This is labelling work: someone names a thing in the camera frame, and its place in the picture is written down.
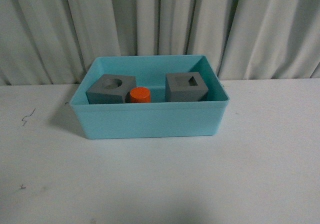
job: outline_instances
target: white curtain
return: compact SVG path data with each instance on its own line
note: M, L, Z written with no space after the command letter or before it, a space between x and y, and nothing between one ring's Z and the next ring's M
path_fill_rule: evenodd
M320 77L320 0L0 0L0 85L98 56L204 54L222 80Z

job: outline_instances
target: gray block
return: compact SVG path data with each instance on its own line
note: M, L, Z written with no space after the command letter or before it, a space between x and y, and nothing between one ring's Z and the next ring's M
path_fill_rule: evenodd
M165 101L204 101L208 87L199 72L172 73L165 75Z
M135 76L102 75L85 93L90 104L128 103Z

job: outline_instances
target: teal plastic bin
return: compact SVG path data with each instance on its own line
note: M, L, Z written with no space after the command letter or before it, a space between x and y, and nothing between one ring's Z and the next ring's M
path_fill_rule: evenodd
M166 74L200 72L206 101L165 102ZM136 77L151 91L152 103L90 105L86 90L103 74ZM202 136L216 134L229 97L202 55L99 57L70 105L88 139Z

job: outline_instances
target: scribble mark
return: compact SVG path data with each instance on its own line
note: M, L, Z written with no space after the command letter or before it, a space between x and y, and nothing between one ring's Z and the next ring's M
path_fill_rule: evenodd
M27 121L25 120L25 118L32 116L32 115L34 114L34 112L35 112L35 109L32 111L32 113L31 113L30 115L26 115L24 118L22 118L21 121L24 122L22 126L24 126L24 125L26 124L26 122L27 122Z

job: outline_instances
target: white tabletop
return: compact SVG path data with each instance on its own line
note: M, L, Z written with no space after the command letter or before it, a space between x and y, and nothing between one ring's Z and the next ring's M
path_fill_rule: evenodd
M113 140L77 85L0 87L0 223L319 223L320 79L222 83L217 135Z

